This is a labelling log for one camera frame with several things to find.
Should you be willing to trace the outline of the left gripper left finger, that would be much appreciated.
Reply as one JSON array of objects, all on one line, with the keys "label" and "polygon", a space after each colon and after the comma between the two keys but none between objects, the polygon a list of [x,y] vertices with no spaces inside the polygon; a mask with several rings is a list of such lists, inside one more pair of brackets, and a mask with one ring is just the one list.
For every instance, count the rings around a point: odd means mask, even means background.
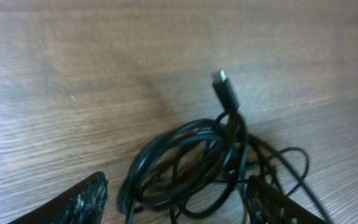
[{"label": "left gripper left finger", "polygon": [[9,224],[100,224],[108,203],[108,180],[97,171]]}]

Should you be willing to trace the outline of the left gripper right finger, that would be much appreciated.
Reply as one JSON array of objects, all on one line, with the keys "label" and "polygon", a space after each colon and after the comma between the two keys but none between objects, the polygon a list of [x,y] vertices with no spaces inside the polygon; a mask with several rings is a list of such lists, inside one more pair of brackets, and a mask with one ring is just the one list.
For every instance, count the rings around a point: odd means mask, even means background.
[{"label": "left gripper right finger", "polygon": [[245,201],[251,224],[327,224],[256,175],[248,179]]}]

